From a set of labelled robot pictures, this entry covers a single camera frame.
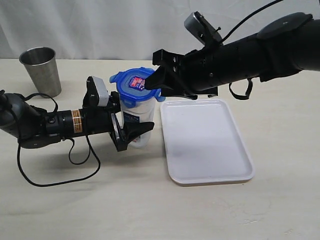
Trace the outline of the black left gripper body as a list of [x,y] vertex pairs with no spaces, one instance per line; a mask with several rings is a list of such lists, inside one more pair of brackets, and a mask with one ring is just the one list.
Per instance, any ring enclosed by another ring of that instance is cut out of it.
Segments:
[[109,115],[109,121],[111,124],[109,135],[118,152],[127,150],[128,148],[128,136],[124,127],[121,127],[117,113],[121,111],[120,95],[116,91],[112,91],[109,95],[107,103],[107,111]]

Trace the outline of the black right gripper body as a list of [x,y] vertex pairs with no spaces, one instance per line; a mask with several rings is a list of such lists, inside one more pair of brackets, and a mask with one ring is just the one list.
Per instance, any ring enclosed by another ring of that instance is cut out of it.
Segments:
[[187,74],[187,71],[181,66],[181,60],[184,56],[178,53],[168,52],[164,49],[160,49],[155,51],[152,54],[152,64],[154,66],[173,68],[175,72],[177,72],[181,78],[181,82],[184,85],[184,90],[192,95],[191,100],[197,100],[198,96],[206,95],[209,98],[218,96],[218,87],[210,86],[205,90],[196,90],[191,86],[189,82],[190,75]]

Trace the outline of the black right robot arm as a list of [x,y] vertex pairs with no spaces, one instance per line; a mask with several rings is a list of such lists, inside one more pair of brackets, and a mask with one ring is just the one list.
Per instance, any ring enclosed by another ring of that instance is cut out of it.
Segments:
[[144,86],[160,90],[163,97],[216,97],[222,85],[245,79],[251,82],[253,78],[267,82],[320,69],[320,22],[311,14],[286,15],[228,44],[197,11],[184,26],[203,48],[187,54],[164,49],[153,53],[152,63],[157,69]]

